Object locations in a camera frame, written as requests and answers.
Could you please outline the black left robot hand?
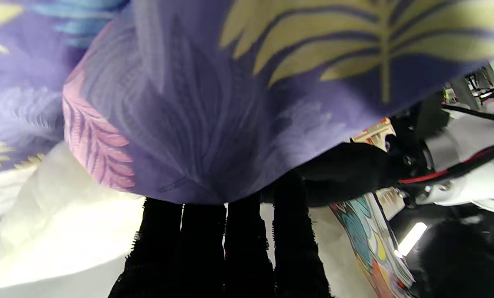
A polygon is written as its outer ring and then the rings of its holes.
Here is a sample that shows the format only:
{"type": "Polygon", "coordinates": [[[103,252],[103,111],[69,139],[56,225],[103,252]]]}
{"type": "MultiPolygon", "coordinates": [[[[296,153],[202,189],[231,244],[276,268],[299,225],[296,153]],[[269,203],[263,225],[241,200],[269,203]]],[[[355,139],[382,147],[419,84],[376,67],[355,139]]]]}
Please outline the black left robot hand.
{"type": "Polygon", "coordinates": [[[392,187],[406,174],[402,156],[366,143],[341,143],[294,171],[305,179],[309,207],[392,187]]]}

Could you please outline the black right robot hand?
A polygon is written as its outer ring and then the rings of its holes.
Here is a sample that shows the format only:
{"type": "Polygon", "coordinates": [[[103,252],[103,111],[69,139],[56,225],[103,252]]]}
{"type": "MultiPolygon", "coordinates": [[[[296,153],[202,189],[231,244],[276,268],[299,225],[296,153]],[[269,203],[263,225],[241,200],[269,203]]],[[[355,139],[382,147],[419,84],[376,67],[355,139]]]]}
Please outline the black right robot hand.
{"type": "Polygon", "coordinates": [[[268,257],[261,192],[224,205],[147,198],[110,298],[330,298],[308,214],[305,181],[271,185],[275,264],[268,257]]]}

